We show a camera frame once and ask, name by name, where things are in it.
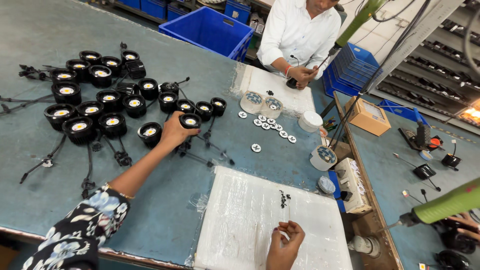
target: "workbench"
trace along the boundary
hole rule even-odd
[[[224,116],[213,126],[211,142],[227,150],[235,161],[233,168],[311,191],[321,176],[328,176],[308,160],[309,153],[321,144],[320,136],[301,130],[296,118],[281,115],[277,119],[297,138],[292,144],[278,132],[255,126],[256,116],[238,117],[240,99],[229,93],[238,63],[231,59],[75,0],[6,0],[0,7],[0,25],[4,26],[0,28],[2,97],[36,99],[51,93],[51,82],[19,77],[19,64],[63,67],[82,50],[120,57],[123,41],[140,54],[147,77],[162,83],[189,76],[190,81],[181,85],[189,99],[197,102],[221,97],[227,101]],[[80,86],[83,101],[95,100],[99,89],[90,84]],[[67,139],[53,157],[53,167],[39,167],[19,184],[22,175],[62,137],[43,115],[49,105],[36,103],[0,116],[0,232],[37,243],[82,200],[80,185],[88,172],[86,146],[76,146]],[[155,102],[141,118],[124,115],[128,132],[122,141],[135,162],[148,152],[137,129],[147,122],[163,125],[166,114]],[[203,132],[209,124],[202,125]],[[251,150],[254,143],[262,147],[260,153]],[[120,149],[117,139],[112,144]],[[193,139],[190,152],[232,167],[218,152],[206,149],[201,140]],[[126,169],[117,164],[105,141],[100,152],[93,152],[91,180],[97,186]],[[183,268],[195,253],[202,224],[194,204],[209,194],[213,179],[212,169],[204,164],[179,155],[167,156],[132,200],[129,215],[100,255],[157,269]]]
[[[351,97],[339,92],[334,93],[335,99],[326,107],[322,114],[336,107],[340,117],[343,117],[345,104]],[[400,215],[410,212],[419,202],[404,197],[402,191],[409,193],[420,201],[424,201],[420,189],[425,189],[427,198],[433,200],[450,190],[465,184],[480,175],[478,155],[480,147],[472,142],[456,139],[456,156],[463,161],[457,168],[458,172],[441,164],[441,159],[447,153],[453,153],[453,139],[447,133],[432,129],[432,136],[438,135],[444,141],[446,151],[437,149],[432,152],[431,161],[425,161],[418,151],[412,150],[398,131],[399,127],[416,131],[417,123],[390,112],[385,112],[392,126],[380,137],[369,133],[352,124],[348,124],[345,133],[353,156],[357,162],[360,174],[366,188],[366,194],[373,212],[354,221],[356,235],[371,236],[377,230],[398,221]],[[437,192],[428,181],[421,181],[412,172],[412,166],[397,159],[392,153],[417,165],[429,163],[437,172],[432,181],[441,187]],[[385,231],[380,238],[382,254],[373,259],[362,254],[365,269],[405,269],[417,270],[419,263],[436,265],[433,254],[446,248],[443,246],[437,231],[429,225],[419,224],[414,227],[397,226]],[[480,251],[466,255],[473,267],[480,269]]]

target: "man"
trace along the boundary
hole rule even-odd
[[[337,0],[276,0],[268,15],[253,66],[295,78],[298,89],[318,80],[341,26]]]

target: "white styrofoam board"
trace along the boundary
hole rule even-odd
[[[352,270],[334,199],[226,167],[215,168],[194,269],[264,270],[273,228],[293,220],[305,231],[293,270]],[[281,208],[281,192],[291,199]]]
[[[307,110],[315,111],[312,89],[305,87],[303,90],[292,89],[286,85],[286,79],[273,73],[253,66],[245,66],[239,89],[235,89],[243,96],[246,91],[257,92],[267,97],[267,91],[274,93],[273,97],[283,103],[283,112],[288,115],[300,117]]]

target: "white shirt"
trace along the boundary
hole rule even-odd
[[[264,34],[257,57],[270,72],[285,76],[272,62],[283,57],[289,64],[312,69],[320,65],[335,44],[341,26],[340,15],[331,8],[311,19],[306,9],[306,0],[276,0],[268,15]],[[318,80],[328,66],[328,61],[320,67],[315,80]]]

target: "man's hand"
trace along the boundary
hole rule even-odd
[[[272,244],[267,256],[266,270],[290,270],[297,258],[300,245],[305,238],[305,232],[293,221],[279,222],[280,226],[273,229]],[[288,235],[288,240],[280,232]]]
[[[464,229],[457,229],[457,231],[480,242],[480,224],[473,221],[472,217],[467,212],[460,213],[460,216],[462,217],[448,217],[448,219],[472,227],[472,230],[476,231],[476,233]]]
[[[166,142],[172,146],[173,149],[183,143],[188,136],[194,136],[200,133],[200,129],[186,129],[180,124],[179,117],[182,114],[185,113],[178,110],[173,112],[172,117],[163,124],[162,137],[158,145]]]
[[[309,82],[313,81],[318,74],[318,69],[317,66],[314,66],[313,69],[306,67],[291,68],[288,74],[297,80],[297,89],[303,90]]]

